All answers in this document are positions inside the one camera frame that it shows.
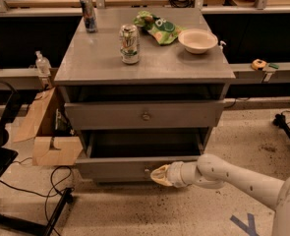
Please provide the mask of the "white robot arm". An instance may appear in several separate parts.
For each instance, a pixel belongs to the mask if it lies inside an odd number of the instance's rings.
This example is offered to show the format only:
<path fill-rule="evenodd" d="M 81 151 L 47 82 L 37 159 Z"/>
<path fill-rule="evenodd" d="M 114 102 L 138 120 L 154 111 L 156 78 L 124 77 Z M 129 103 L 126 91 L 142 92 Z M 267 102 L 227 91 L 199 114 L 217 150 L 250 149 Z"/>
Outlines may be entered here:
<path fill-rule="evenodd" d="M 229 183 L 274 211 L 272 236 L 290 236 L 290 177 L 279 180 L 206 153 L 196 161 L 164 164 L 154 169 L 150 178 L 160 185 L 176 188 L 196 185 L 218 189 Z"/>

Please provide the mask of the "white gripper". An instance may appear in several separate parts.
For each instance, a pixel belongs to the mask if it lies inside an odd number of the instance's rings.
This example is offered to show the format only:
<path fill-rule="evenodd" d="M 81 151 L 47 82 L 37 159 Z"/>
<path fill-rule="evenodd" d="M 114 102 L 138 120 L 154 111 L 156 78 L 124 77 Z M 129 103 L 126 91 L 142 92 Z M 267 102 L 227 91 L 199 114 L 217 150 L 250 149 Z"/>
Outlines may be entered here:
<path fill-rule="evenodd" d="M 196 162 L 176 161 L 170 166 L 164 164 L 150 173 L 150 178 L 155 183 L 176 188 L 187 187 L 196 182 L 199 171 Z"/>

